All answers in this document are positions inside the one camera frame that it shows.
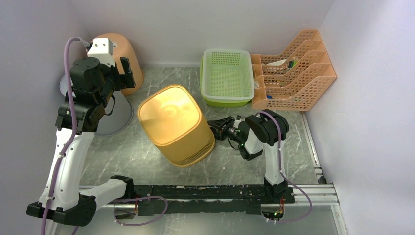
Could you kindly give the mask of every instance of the purple cable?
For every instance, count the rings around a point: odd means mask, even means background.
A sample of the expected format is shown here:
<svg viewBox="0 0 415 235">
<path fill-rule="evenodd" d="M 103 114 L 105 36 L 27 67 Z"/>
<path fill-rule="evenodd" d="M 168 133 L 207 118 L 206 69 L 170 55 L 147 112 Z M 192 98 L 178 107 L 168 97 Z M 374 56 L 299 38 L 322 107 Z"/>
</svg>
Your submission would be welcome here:
<svg viewBox="0 0 415 235">
<path fill-rule="evenodd" d="M 50 198 L 53 196 L 53 192 L 55 190 L 56 180 L 58 178 L 59 167 L 61 165 L 62 158 L 65 155 L 65 153 L 66 153 L 67 149 L 69 148 L 69 146 L 72 144 L 73 139 L 75 138 L 76 129 L 77 129 L 76 113 L 75 113 L 75 104 L 73 102 L 72 84 L 70 83 L 70 75 L 69 75 L 69 46 L 74 41 L 82 41 L 82 42 L 85 42 L 85 40 L 83 40 L 81 38 L 74 38 L 74 37 L 73 38 L 70 38 L 66 42 L 65 49 L 64 49 L 64 68 L 65 68 L 65 76 L 66 76 L 67 88 L 68 88 L 68 99 L 69 99 L 69 107 L 70 107 L 70 117 L 72 118 L 72 134 L 71 134 L 70 138 L 68 139 L 68 141 L 64 144 L 62 150 L 59 152 L 59 155 L 61 155 L 62 157 L 58 158 L 58 160 L 55 163 L 55 167 L 53 168 L 52 179 L 50 180 L 49 193 L 47 195 Z M 50 208 L 50 204 L 51 204 L 51 200 L 48 199 L 47 202 L 46 202 L 46 205 L 45 205 L 45 210 L 43 211 L 43 216 L 42 216 L 41 235 L 44 235 L 45 234 L 46 218 L 47 218 L 47 212 L 49 211 L 49 208 Z"/>
<path fill-rule="evenodd" d="M 305 213 L 304 215 L 302 215 L 302 216 L 300 216 L 296 219 L 285 220 L 285 221 L 275 221 L 274 220 L 274 222 L 276 222 L 278 224 L 287 224 L 287 223 L 297 222 L 299 220 L 302 220 L 302 219 L 306 218 L 311 213 L 311 211 L 313 210 L 313 204 L 311 203 L 311 199 L 307 195 L 307 193 L 304 192 L 304 190 L 302 190 L 300 187 L 298 187 L 297 185 L 295 185 L 294 183 L 289 181 L 287 179 L 287 177 L 285 177 L 285 175 L 282 173 L 281 150 L 280 150 L 281 149 L 281 128 L 279 127 L 277 120 L 275 120 L 275 118 L 272 115 L 270 115 L 269 113 L 267 113 L 265 111 L 259 111 L 258 114 L 266 115 L 269 119 L 271 119 L 274 122 L 275 126 L 277 127 L 277 130 L 278 130 L 278 151 L 277 151 L 277 154 L 278 154 L 278 170 L 280 171 L 281 176 L 284 178 L 285 181 L 287 181 L 289 184 L 293 185 L 296 189 L 298 189 L 300 192 L 302 192 L 304 194 L 304 196 L 307 198 L 308 203 L 310 203 L 310 208 L 308 209 L 307 213 Z"/>
<path fill-rule="evenodd" d="M 147 199 L 161 199 L 164 200 L 164 202 L 166 203 L 166 207 L 164 208 L 163 212 L 155 219 L 152 219 L 150 221 L 147 221 L 145 223 L 141 223 L 141 224 L 125 224 L 125 223 L 121 223 L 119 220 L 117 220 L 116 216 L 115 216 L 115 210 L 114 210 L 114 222 L 117 224 L 120 224 L 122 226 L 131 226 L 131 227 L 135 227 L 135 226 L 143 226 L 143 225 L 147 225 L 153 222 L 156 222 L 157 220 L 161 219 L 163 217 L 164 214 L 166 214 L 167 211 L 167 199 L 165 199 L 164 197 L 160 197 L 160 196 L 149 196 L 149 197 L 141 197 L 141 198 L 134 198 L 134 199 L 117 199 L 114 200 L 113 202 L 135 202 L 135 201 L 140 201 L 140 200 L 147 200 Z"/>
</svg>

